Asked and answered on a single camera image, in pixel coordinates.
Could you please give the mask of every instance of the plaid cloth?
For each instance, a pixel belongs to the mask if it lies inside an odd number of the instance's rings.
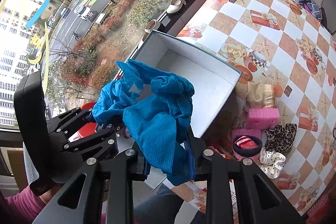
[[[308,7],[313,17],[315,17],[319,22],[322,21],[320,6],[318,6],[313,0],[293,0],[293,1],[300,4],[305,9],[307,9]]]

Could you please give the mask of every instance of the checkered tablecloth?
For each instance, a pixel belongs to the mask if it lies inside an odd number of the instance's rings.
[[[242,71],[236,96],[221,111],[223,136],[246,118],[247,82],[274,85],[280,124],[296,123],[298,130],[273,182],[305,213],[336,168],[336,42],[330,33],[292,0],[207,0],[177,36]],[[179,187],[174,191],[184,200],[205,208],[201,188]]]

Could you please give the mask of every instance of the sponge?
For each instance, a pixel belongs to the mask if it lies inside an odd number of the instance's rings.
[[[250,108],[245,128],[274,129],[280,119],[277,108]]]

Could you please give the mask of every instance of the metal screw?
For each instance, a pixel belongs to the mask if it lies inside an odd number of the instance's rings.
[[[86,163],[88,164],[88,165],[93,165],[93,164],[95,164],[96,163],[96,159],[95,158],[88,158],[87,160],[86,160]]]
[[[212,156],[213,155],[213,151],[211,149],[205,149],[203,151],[203,154],[206,156]]]
[[[127,156],[133,156],[135,154],[135,151],[133,149],[127,149],[126,152],[125,152],[125,154]]]
[[[243,159],[243,164],[245,165],[251,165],[253,161],[250,158],[244,158]]]

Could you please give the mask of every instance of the open cardboard box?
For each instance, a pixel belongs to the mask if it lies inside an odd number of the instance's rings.
[[[130,58],[186,78],[195,89],[191,128],[200,138],[234,89],[241,72],[220,58],[176,37],[152,31]],[[145,87],[139,100],[151,94]]]

